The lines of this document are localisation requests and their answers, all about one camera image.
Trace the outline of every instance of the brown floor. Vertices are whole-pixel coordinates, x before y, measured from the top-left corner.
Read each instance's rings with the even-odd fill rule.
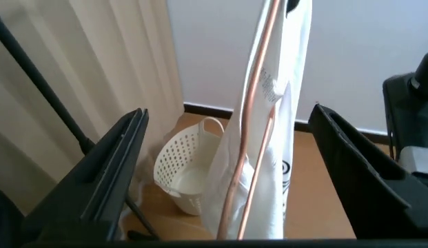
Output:
[[[174,133],[198,123],[204,116],[184,114]],[[207,122],[208,131],[219,133]],[[295,132],[292,181],[287,202],[287,238],[355,238],[353,229],[336,195],[324,162],[311,134]],[[211,239],[201,220],[183,213],[172,199],[155,185],[145,186],[140,206],[151,225],[164,240]],[[122,220],[124,230],[145,233],[145,228],[132,215]]]

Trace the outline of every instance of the curtain fold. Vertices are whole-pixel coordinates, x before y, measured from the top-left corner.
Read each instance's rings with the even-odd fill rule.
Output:
[[[166,1],[7,0],[0,1],[0,15],[94,142],[125,113],[138,107],[150,111],[130,188],[136,196],[138,181],[151,179],[163,138],[183,113]],[[0,178],[0,188],[13,201],[31,184],[43,185],[27,193],[39,198],[18,206],[23,211],[83,157],[73,135],[1,43],[0,144],[10,157],[0,159],[0,171],[14,166],[13,156],[36,171],[10,169],[10,180]]]

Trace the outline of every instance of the baseboard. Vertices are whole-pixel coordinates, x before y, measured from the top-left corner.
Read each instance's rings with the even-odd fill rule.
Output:
[[[219,110],[212,107],[204,107],[192,104],[185,104],[185,112],[191,114],[200,114],[205,116],[212,116],[216,118],[225,118],[230,119],[232,116],[232,111]],[[310,132],[309,125],[303,121],[295,121],[295,131],[299,132]],[[376,144],[388,145],[389,139],[387,135],[375,134],[371,132],[360,131],[365,137],[367,137],[371,142]]]

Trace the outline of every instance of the copper pipe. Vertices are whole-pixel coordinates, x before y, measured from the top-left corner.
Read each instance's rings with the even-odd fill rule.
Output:
[[[241,140],[240,140],[240,149],[238,153],[238,161],[236,163],[234,175],[230,182],[229,188],[227,190],[226,199],[223,205],[223,211],[221,213],[220,225],[218,226],[218,232],[216,238],[218,240],[224,240],[227,238],[227,226],[230,222],[230,214],[232,208],[232,201],[235,196],[236,188],[238,187],[238,181],[243,171],[247,142],[248,142],[248,132],[249,132],[249,120],[250,113],[252,111],[252,106],[254,104],[254,97],[256,91],[256,85],[260,78],[261,67],[263,66],[263,61],[265,58],[267,46],[269,44],[270,34],[272,33],[272,28],[274,26],[276,13],[278,10],[279,0],[273,0],[272,6],[270,7],[269,16],[265,23],[265,29],[263,33],[262,40],[259,45],[258,54],[256,55],[256,63],[252,76],[250,79],[249,87],[247,88],[245,102],[244,102],[244,111],[241,116]]]
[[[256,159],[255,172],[252,176],[252,182],[250,183],[249,195],[247,196],[246,205],[244,207],[243,219],[241,219],[240,229],[238,230],[238,237],[236,239],[241,240],[244,236],[244,231],[246,229],[247,218],[249,217],[250,206],[252,205],[252,198],[254,197],[256,181],[258,180],[258,175],[260,174],[261,161],[264,156],[264,152],[267,147],[268,138],[272,123],[274,122],[275,117],[275,107],[272,108],[269,115],[269,120],[267,121],[266,129],[264,130],[263,142],[261,143],[260,151],[258,152],[258,158]]]

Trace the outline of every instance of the white plastic basket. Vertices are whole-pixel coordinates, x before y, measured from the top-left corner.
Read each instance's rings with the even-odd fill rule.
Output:
[[[199,215],[200,197],[220,137],[206,132],[206,120],[180,131],[166,143],[154,164],[154,182],[168,193],[184,212]]]

